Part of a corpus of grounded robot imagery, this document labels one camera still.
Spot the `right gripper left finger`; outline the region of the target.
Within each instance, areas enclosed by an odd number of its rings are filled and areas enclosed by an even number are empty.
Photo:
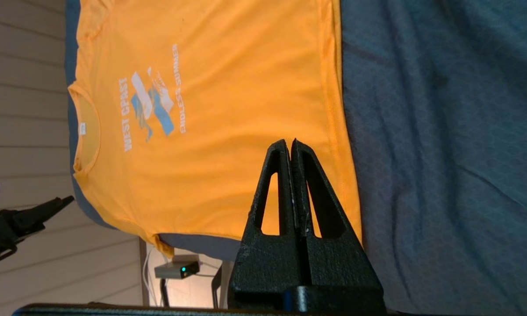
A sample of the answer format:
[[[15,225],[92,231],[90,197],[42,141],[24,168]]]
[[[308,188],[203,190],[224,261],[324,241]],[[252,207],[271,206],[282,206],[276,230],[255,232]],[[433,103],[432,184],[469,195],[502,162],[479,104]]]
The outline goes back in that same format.
[[[279,234],[267,235],[262,222],[273,174],[278,183]],[[231,309],[281,310],[284,293],[302,283],[291,179],[289,150],[286,141],[279,140],[267,150],[231,272]]]

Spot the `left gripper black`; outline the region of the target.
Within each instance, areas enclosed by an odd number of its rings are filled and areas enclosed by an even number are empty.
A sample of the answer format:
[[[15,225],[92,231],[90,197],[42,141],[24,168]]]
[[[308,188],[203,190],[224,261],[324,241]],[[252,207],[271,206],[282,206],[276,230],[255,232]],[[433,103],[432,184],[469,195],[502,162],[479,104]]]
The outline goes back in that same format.
[[[0,261],[13,255],[18,244],[45,229],[45,223],[74,201],[57,197],[27,210],[0,211]]]

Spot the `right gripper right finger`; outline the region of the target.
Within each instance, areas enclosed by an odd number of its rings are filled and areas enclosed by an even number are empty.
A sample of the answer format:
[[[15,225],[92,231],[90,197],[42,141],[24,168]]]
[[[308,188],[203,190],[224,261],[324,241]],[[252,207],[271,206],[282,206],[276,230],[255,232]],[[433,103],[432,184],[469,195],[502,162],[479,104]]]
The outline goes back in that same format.
[[[301,284],[292,310],[384,310],[384,291],[315,152],[291,148]]]

